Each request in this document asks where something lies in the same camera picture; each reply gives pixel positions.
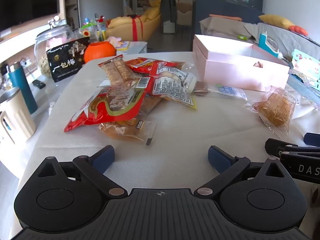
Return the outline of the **round cake clear wrapper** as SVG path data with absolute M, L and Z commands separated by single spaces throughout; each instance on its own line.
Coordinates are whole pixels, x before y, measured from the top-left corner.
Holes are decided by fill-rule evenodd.
M 260 100 L 248 102 L 244 107 L 255 113 L 271 132 L 285 140 L 297 105 L 298 100 L 287 90 L 271 86 Z

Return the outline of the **large red roast duck bag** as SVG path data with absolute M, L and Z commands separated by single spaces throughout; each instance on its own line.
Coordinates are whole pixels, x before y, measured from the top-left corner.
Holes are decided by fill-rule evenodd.
M 69 132 L 80 126 L 131 120 L 138 114 L 145 95 L 145 90 L 135 87 L 103 88 L 72 116 L 64 131 Z

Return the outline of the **red spicy strip pack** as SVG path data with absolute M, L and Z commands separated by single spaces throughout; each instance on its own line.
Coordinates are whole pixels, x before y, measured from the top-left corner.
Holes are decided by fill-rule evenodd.
M 144 57 L 138 57 L 136 59 L 125 61 L 125 64 L 135 73 L 149 75 L 152 71 L 153 65 L 157 67 L 174 67 L 179 70 L 185 65 L 185 62 L 181 61 L 163 61 L 156 59 L 148 59 Z

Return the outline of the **long bread clear wrapper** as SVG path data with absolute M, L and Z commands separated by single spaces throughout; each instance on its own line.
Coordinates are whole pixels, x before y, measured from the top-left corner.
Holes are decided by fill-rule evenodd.
M 99 129 L 108 137 L 123 140 L 139 140 L 149 146 L 157 126 L 156 121 L 148 119 L 148 114 L 160 103 L 160 97 L 145 97 L 138 114 L 127 121 L 101 123 Z

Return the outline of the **blue white milk snack pack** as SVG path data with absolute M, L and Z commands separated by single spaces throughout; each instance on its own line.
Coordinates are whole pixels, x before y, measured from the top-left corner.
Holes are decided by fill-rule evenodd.
M 222 85 L 209 85 L 208 83 L 200 81 L 197 81 L 192 93 L 198 96 L 209 96 L 212 98 L 234 98 L 247 101 L 245 92 L 240 88 Z

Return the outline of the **cracker pack red ends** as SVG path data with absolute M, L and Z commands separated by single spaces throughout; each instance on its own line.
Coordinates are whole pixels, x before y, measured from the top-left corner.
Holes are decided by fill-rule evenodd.
M 113 57 L 98 66 L 105 71 L 111 86 L 118 86 L 137 78 L 137 75 L 124 62 L 123 55 Z

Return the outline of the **red white label snack pack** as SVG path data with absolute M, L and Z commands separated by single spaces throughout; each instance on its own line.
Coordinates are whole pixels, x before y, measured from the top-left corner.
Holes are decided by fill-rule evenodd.
M 196 109 L 196 103 L 191 96 L 197 78 L 165 61 L 153 61 L 150 66 L 132 68 L 135 73 L 144 75 L 147 81 L 146 92 L 152 97 L 163 98 L 182 103 Z

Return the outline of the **black plum snack bag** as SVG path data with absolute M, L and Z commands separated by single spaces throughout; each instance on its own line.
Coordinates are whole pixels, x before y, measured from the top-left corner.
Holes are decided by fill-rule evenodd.
M 84 53 L 90 44 L 89 37 L 83 37 L 49 49 L 47 59 L 55 83 L 75 75 L 85 64 Z

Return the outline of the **teal thermos bottle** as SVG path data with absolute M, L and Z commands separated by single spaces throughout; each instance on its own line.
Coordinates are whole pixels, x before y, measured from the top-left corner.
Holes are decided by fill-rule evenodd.
M 33 114 L 38 109 L 35 98 L 31 92 L 29 83 L 25 76 L 24 70 L 20 62 L 15 62 L 7 67 L 9 79 L 14 87 L 18 87 L 23 95 L 29 113 Z

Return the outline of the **yellow cushion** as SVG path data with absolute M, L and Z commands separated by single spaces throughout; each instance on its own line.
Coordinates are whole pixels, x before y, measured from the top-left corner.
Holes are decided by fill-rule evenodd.
M 284 18 L 282 16 L 278 15 L 272 15 L 272 14 L 264 14 L 260 15 L 259 19 L 263 21 L 266 24 L 276 26 L 278 28 L 289 30 L 291 26 L 295 26 L 294 23 L 292 23 L 287 18 Z

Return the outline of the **pink plush toy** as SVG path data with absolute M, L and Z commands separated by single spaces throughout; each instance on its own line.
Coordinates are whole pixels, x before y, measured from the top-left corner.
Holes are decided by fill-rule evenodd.
M 114 46 L 114 48 L 120 48 L 123 45 L 121 38 L 119 37 L 110 36 L 106 39 L 106 41 Z

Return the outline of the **glass jar with nuts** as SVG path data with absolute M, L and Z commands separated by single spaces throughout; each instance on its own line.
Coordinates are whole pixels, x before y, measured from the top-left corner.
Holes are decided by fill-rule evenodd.
M 47 78 L 51 78 L 52 75 L 47 59 L 47 51 L 75 40 L 75 34 L 69 25 L 63 24 L 63 21 L 59 16 L 54 16 L 48 21 L 48 24 L 49 29 L 41 32 L 36 37 L 34 56 L 37 68 L 40 70 L 41 74 Z

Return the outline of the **blue cabinet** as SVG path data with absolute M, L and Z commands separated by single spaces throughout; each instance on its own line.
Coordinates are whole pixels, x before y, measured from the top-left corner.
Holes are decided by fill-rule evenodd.
M 261 22 L 259 19 L 263 13 L 257 9 L 249 8 L 244 5 L 230 3 L 222 0 L 194 0 L 191 36 L 201 33 L 200 21 L 208 18 L 210 14 L 239 17 L 245 23 L 256 24 Z

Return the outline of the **dark coat on stand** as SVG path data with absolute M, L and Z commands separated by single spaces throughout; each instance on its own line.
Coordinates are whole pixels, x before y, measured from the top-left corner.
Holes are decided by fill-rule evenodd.
M 160 13 L 162 22 L 175 23 L 177 21 L 176 0 L 161 0 Z

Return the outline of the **television screen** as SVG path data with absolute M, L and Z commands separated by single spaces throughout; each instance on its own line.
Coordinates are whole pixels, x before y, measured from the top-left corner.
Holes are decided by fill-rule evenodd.
M 1 31 L 58 12 L 59 0 L 1 0 Z

